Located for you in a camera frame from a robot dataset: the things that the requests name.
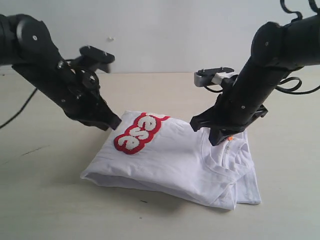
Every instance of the red printed logo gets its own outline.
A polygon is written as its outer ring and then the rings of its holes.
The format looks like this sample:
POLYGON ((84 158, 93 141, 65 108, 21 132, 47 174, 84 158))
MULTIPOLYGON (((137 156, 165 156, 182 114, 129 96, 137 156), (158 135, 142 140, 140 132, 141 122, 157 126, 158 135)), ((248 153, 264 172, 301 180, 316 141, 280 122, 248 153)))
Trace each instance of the red printed logo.
POLYGON ((136 154, 145 147, 161 128, 161 122, 170 118, 155 113, 141 113, 124 134, 117 136, 113 143, 118 151, 136 154))

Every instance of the white wall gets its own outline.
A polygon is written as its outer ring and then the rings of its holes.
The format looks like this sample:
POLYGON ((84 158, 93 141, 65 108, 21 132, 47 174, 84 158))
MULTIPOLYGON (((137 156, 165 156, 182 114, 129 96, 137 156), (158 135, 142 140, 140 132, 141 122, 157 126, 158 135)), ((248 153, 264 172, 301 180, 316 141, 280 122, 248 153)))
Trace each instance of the white wall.
MULTIPOLYGON (((115 55, 114 73, 240 70, 257 29, 282 25, 279 0, 0 0, 0 14, 43 20, 65 58, 92 45, 115 55)), ((286 0, 313 15, 307 0, 286 0)))

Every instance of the table surface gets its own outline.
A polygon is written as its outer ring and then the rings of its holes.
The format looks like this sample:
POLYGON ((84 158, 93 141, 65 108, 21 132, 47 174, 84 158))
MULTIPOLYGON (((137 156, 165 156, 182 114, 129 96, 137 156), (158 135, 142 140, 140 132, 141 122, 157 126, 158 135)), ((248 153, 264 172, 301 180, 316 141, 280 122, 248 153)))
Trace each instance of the table surface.
MULTIPOLYGON (((118 115, 136 110, 189 121, 216 98, 193 85, 192 73, 99 77, 101 95, 118 115)), ((33 87, 18 75, 2 76, 0 84, 4 122, 33 87)), ((98 187, 80 179, 109 132, 69 120, 38 92, 0 131, 0 239, 316 239, 319 94, 274 92, 267 99, 269 113, 248 128, 262 204, 238 204, 226 211, 160 192, 98 187)))

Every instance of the folded t-shirt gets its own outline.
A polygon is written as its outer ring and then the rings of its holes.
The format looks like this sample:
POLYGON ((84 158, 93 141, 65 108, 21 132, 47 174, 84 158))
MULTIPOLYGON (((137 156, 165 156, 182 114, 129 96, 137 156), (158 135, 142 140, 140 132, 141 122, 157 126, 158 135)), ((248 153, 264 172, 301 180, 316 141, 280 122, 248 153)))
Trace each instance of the folded t-shirt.
POLYGON ((210 129, 194 132, 169 116, 126 111, 121 119, 81 178, 230 210, 261 202, 246 131, 212 146, 210 129))

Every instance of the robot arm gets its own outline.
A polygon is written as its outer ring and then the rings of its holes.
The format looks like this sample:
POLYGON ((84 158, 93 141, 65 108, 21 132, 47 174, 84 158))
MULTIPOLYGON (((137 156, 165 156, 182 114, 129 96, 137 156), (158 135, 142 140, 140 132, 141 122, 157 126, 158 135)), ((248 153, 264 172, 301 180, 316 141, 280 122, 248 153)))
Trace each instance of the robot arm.
POLYGON ((100 96, 97 69, 108 72, 112 54, 92 46, 81 56, 64 60, 42 21, 29 15, 0 14, 0 66, 12 65, 72 120, 102 130, 116 129, 120 118, 100 96))
POLYGON ((268 111, 263 102, 282 79, 305 66, 320 64, 320 11, 315 1, 309 3, 317 15, 305 19, 300 12, 289 11, 283 0, 280 3, 285 12, 296 13, 298 18, 284 26, 275 22, 263 25, 253 38, 251 57, 238 76, 220 77, 219 73, 230 73, 230 68, 203 69, 194 75, 198 87, 222 87, 215 105, 190 122, 194 131, 210 128, 213 146, 264 117, 268 111))

